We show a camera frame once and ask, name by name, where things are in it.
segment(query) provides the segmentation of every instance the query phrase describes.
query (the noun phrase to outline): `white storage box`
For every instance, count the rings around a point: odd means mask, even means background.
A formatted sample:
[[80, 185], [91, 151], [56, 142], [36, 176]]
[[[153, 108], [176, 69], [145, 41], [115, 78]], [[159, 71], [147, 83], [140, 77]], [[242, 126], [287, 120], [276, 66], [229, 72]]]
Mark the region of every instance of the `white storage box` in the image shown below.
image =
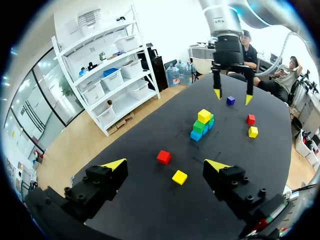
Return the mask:
[[131, 97], [142, 100], [148, 96], [148, 82], [145, 80], [138, 80], [127, 87]]
[[308, 156], [306, 156], [306, 159], [308, 160], [308, 162], [313, 166], [316, 162], [318, 162], [318, 158], [315, 155], [315, 153], [313, 151], [311, 151], [310, 154], [308, 154]]
[[109, 91], [112, 91], [124, 83], [120, 69], [114, 71], [108, 76], [101, 76], [100, 79]]
[[309, 148], [307, 148], [307, 146], [303, 142], [302, 130], [300, 131], [300, 134], [298, 135], [298, 137], [295, 140], [295, 150], [299, 154], [301, 154], [303, 157], [306, 157], [308, 154], [311, 153], [311, 150], [309, 150]]
[[320, 165], [320, 163], [317, 161], [315, 164], [313, 164], [313, 169], [315, 171], [318, 171], [319, 165]]
[[126, 79], [132, 79], [135, 76], [142, 74], [142, 72], [141, 59], [133, 60], [132, 63], [121, 67], [121, 74]]
[[139, 43], [136, 35], [122, 37], [114, 42], [119, 52], [126, 53], [133, 49], [139, 48]]
[[97, 100], [105, 95], [105, 91], [101, 86], [101, 81], [92, 81], [84, 89], [82, 94], [86, 98], [89, 105], [94, 104]]
[[97, 118], [101, 122], [102, 126], [106, 126], [109, 123], [111, 123], [111, 121], [113, 121], [116, 118], [116, 114], [113, 109], [113, 106], [111, 105], [107, 110], [101, 113]]

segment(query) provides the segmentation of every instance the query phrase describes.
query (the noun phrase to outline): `wooden floor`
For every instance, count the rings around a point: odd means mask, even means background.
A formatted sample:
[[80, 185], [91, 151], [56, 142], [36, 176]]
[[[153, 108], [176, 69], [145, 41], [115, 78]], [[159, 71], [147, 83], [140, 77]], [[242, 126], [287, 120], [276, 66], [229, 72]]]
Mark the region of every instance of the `wooden floor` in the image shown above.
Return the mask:
[[[134, 110], [134, 119], [127, 122], [118, 131], [106, 137], [96, 126], [88, 113], [81, 113], [54, 140], [37, 169], [38, 185], [42, 189], [52, 187], [60, 195], [64, 195], [64, 187], [71, 187], [71, 177], [84, 165], [90, 162], [103, 149], [113, 143], [122, 134], [139, 123], [142, 119], [159, 108], [170, 98], [183, 91], [185, 85], [169, 87]], [[302, 182], [308, 183], [315, 171], [307, 159], [299, 155], [294, 144], [291, 150], [291, 165], [287, 185], [296, 189]]]

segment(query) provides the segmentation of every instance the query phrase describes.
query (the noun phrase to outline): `blue cube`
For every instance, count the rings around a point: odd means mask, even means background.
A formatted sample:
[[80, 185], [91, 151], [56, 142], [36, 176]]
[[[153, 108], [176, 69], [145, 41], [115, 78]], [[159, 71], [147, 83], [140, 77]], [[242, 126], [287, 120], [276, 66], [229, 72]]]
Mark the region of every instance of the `blue cube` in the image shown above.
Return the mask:
[[202, 135], [205, 135], [208, 132], [208, 129], [209, 129], [209, 126], [206, 124], [204, 126], [204, 130], [203, 130], [203, 134]]
[[236, 99], [233, 96], [228, 96], [226, 99], [226, 104], [233, 105], [235, 104]]
[[197, 133], [196, 131], [192, 131], [190, 133], [190, 138], [195, 140], [195, 141], [197, 141], [197, 142], [200, 140], [201, 137], [202, 137], [202, 134], [201, 133]]
[[215, 124], [215, 120], [213, 119], [212, 123], [209, 125], [209, 129], [212, 129], [212, 127], [214, 126]]

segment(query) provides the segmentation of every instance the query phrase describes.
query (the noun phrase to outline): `black table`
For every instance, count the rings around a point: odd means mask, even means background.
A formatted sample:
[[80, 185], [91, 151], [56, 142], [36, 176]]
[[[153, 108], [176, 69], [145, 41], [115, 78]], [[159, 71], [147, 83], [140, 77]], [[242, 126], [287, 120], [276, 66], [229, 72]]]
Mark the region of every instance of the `black table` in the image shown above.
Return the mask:
[[[288, 107], [254, 88], [245, 106], [247, 85], [221, 75], [223, 99], [213, 91], [213, 76], [179, 93], [104, 149], [87, 166], [127, 158], [129, 175], [113, 201], [106, 201], [86, 224], [123, 240], [237, 239], [246, 225], [219, 202], [202, 177], [204, 159], [239, 165], [267, 196], [282, 194], [291, 159]], [[226, 98], [235, 97], [227, 106]], [[190, 139], [197, 113], [214, 114], [213, 128], [199, 142]], [[246, 118], [254, 114], [258, 137], [249, 138]], [[171, 153], [168, 165], [157, 162]], [[73, 182], [85, 175], [85, 166]], [[188, 175], [183, 186], [172, 181], [177, 170]]]

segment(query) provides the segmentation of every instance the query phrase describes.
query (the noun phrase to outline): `person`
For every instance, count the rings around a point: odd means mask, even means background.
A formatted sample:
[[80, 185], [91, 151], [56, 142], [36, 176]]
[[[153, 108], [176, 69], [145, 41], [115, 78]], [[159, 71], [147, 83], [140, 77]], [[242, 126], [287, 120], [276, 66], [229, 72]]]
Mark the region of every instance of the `person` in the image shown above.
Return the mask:
[[[244, 65], [249, 66], [252, 69], [257, 68], [257, 50], [250, 44], [251, 43], [251, 34], [247, 30], [243, 30], [243, 34], [240, 36], [240, 42], [242, 45], [242, 52], [243, 52], [243, 60], [244, 60]], [[234, 71], [229, 71], [227, 75], [234, 75]]]
[[295, 56], [291, 56], [289, 67], [281, 64], [273, 75], [274, 80], [262, 81], [258, 77], [254, 77], [253, 83], [256, 87], [270, 92], [286, 103], [291, 87], [300, 76], [302, 69], [303, 67], [298, 59]]

